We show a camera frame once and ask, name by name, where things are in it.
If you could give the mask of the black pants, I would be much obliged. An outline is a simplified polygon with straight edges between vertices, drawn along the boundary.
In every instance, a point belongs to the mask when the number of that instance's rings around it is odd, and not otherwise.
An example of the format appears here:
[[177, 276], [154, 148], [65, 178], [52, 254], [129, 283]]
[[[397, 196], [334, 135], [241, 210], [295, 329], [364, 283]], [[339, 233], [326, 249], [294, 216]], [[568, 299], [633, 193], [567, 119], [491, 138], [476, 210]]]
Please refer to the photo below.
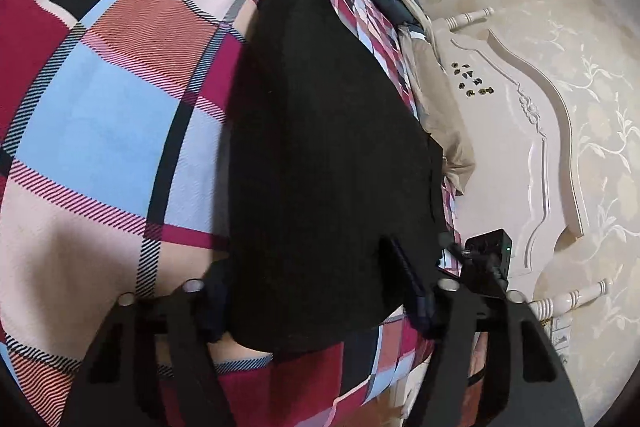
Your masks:
[[330, 0], [259, 0], [230, 116], [228, 327], [319, 350], [403, 308], [395, 236], [424, 286], [440, 258], [442, 148]]

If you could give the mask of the white carved headboard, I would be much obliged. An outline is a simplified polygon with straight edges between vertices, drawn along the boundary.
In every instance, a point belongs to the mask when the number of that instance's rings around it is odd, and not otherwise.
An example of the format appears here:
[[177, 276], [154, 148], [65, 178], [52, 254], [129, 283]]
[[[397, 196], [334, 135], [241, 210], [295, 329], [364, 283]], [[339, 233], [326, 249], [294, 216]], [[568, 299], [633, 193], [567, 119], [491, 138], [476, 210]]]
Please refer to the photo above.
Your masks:
[[559, 240], [579, 239], [588, 227], [578, 139], [570, 111], [546, 75], [493, 32], [485, 39], [463, 33], [493, 12], [486, 8], [433, 24], [476, 161], [456, 199], [456, 225], [462, 239], [497, 229], [511, 237], [509, 293], [527, 299], [537, 319], [547, 321], [606, 295], [611, 282], [534, 296]]

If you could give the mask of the beige pillow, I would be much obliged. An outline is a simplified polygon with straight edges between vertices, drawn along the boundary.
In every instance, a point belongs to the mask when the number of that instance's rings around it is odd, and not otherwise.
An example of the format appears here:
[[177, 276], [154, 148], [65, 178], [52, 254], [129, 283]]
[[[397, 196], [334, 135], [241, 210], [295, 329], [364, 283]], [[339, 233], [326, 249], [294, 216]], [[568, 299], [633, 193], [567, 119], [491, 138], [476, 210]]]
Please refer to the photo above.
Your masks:
[[442, 148], [442, 172], [460, 194], [476, 168], [475, 154], [446, 72], [431, 43], [407, 26], [397, 29], [422, 128]]

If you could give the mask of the plaid bed sheet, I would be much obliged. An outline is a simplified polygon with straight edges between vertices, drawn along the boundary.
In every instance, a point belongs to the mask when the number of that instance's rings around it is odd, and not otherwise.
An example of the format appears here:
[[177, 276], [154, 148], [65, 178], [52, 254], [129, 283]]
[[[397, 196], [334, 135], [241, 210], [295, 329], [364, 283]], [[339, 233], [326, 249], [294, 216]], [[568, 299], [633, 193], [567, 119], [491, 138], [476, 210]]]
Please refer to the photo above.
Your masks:
[[[399, 26], [330, 2], [416, 110]], [[3, 425], [60, 425], [115, 300], [224, 257], [224, 127], [257, 3], [1, 0]]]

